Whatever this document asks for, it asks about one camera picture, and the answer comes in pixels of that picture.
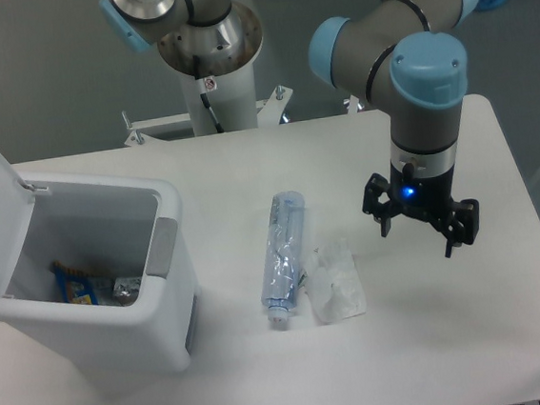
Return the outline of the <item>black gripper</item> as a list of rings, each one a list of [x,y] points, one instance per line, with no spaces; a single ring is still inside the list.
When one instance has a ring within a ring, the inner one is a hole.
[[[434,228],[446,237],[445,257],[463,244],[472,245],[479,231],[480,203],[469,198],[453,201],[451,187],[453,168],[428,178],[408,178],[402,167],[390,164],[390,183],[379,173],[373,173],[364,187],[363,213],[372,215],[386,237],[391,220],[403,214],[408,218],[434,223]],[[389,193],[389,201],[381,202]]]

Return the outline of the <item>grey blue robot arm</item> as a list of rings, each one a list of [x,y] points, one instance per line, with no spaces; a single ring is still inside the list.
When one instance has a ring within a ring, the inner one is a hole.
[[[331,17],[313,34],[311,71],[390,118],[390,173],[373,174],[362,208],[390,231],[396,215],[429,223],[449,249],[470,245],[479,204],[455,201],[451,187],[462,101],[464,46],[450,30],[478,0],[381,0],[359,22]],[[262,46],[257,17],[233,0],[100,0],[116,34],[134,51],[156,47],[182,77],[194,132],[257,125],[254,85],[229,86]]]

